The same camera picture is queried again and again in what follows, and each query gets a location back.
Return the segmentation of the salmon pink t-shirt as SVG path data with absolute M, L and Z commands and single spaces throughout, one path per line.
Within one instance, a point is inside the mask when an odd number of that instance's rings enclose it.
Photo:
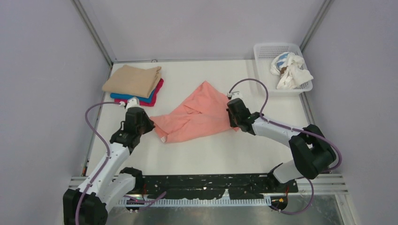
M 181 143 L 227 130 L 230 125 L 228 98 L 204 81 L 171 113 L 152 116 L 155 133 L 163 143 Z

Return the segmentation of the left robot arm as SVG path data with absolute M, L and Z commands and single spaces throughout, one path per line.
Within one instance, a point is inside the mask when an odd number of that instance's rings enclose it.
M 135 188 L 139 171 L 120 166 L 140 143 L 142 135 L 154 129 L 145 110 L 127 109 L 120 128 L 106 142 L 106 153 L 92 173 L 76 188 L 63 195 L 63 222 L 66 225 L 104 225 L 111 209 Z

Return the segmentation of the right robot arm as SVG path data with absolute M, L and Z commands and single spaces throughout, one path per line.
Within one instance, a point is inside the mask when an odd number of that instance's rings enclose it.
M 250 113 L 240 98 L 227 103 L 227 112 L 231 127 L 290 148 L 293 159 L 277 165 L 268 173 L 268 177 L 277 184 L 301 177 L 312 180 L 337 159 L 337 154 L 315 125 L 299 129 L 265 119 L 259 112 Z

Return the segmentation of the magenta folded t-shirt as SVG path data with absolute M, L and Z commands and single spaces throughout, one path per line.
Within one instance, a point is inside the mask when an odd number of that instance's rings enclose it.
M 139 104 L 141 106 L 148 106 L 152 107 L 156 103 L 157 99 L 157 94 L 160 91 L 160 89 L 163 87 L 164 80 L 160 79 L 158 84 L 156 85 L 155 89 L 151 92 L 150 96 L 148 98 L 145 97 L 138 97 L 138 96 L 132 96 L 132 95 L 126 95 L 126 94 L 117 94 L 117 93 L 111 93 L 110 97 L 115 101 L 115 102 L 125 102 L 127 103 L 127 100 L 131 98 L 137 98 L 139 100 Z

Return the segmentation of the beige folded t-shirt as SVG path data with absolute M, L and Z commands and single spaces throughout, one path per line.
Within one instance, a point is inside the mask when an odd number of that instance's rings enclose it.
M 161 79 L 161 67 L 141 69 L 124 65 L 102 86 L 104 92 L 148 98 Z

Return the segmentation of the white plastic basket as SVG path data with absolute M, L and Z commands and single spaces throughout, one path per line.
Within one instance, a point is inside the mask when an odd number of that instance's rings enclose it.
M 277 84 L 280 76 L 272 75 L 270 72 L 271 62 L 277 56 L 285 52 L 292 52 L 297 56 L 303 56 L 298 45 L 292 43 L 262 43 L 253 47 L 255 64 L 257 67 L 256 78 L 262 81 L 268 88 L 271 97 L 297 96 L 302 92 L 313 89 L 313 83 L 308 81 L 295 89 L 278 90 Z

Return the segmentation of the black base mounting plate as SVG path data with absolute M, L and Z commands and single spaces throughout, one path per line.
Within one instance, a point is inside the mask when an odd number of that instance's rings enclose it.
M 280 184 L 266 173 L 142 175 L 129 194 L 165 199 L 220 199 L 228 193 L 233 200 L 260 199 L 262 194 L 297 193 L 295 180 Z

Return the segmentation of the white crumpled t-shirt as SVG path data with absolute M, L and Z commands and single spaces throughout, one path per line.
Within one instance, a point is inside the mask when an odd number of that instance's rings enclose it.
M 270 73 L 280 77 L 277 90 L 292 90 L 313 80 L 307 69 L 303 69 L 305 61 L 293 52 L 284 52 L 274 58 L 270 64 Z

